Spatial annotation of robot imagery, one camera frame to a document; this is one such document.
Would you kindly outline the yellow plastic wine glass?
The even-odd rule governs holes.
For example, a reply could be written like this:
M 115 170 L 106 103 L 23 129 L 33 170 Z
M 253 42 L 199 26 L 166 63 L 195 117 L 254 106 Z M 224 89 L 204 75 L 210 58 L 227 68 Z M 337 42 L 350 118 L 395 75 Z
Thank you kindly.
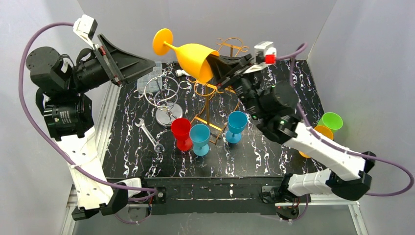
M 168 28 L 163 28 L 155 34 L 152 48 L 157 55 L 165 55 L 173 50 L 182 69 L 202 84 L 213 78 L 207 58 L 210 55 L 220 56 L 218 51 L 201 44 L 190 43 L 180 47 L 173 46 L 173 33 Z

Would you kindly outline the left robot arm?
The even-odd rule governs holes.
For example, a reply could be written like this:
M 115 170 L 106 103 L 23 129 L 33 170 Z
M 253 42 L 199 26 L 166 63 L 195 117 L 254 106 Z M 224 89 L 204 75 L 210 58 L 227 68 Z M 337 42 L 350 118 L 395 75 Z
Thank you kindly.
M 44 117 L 48 140 L 69 158 L 76 194 L 74 220 L 97 213 L 111 215 L 141 192 L 139 178 L 123 180 L 113 188 L 107 184 L 95 143 L 92 100 L 87 92 L 107 82 L 131 84 L 150 73 L 153 60 L 113 45 L 103 34 L 100 44 L 82 49 L 74 63 L 52 47 L 39 47 L 23 58 L 31 81 L 38 87 L 36 105 Z

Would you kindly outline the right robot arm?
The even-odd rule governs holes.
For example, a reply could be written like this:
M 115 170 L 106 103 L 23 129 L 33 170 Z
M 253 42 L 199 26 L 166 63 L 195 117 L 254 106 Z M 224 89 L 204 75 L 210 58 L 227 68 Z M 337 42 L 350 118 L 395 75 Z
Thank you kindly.
M 368 171 L 373 163 L 357 152 L 347 152 L 334 141 L 306 126 L 296 109 L 299 98 L 289 82 L 279 81 L 264 89 L 251 71 L 252 56 L 209 55 L 212 83 L 219 89 L 234 90 L 249 115 L 259 121 L 257 128 L 270 141 L 301 151 L 325 166 L 306 174 L 285 174 L 281 185 L 268 193 L 276 200 L 307 194 L 333 193 L 356 201 L 371 186 Z

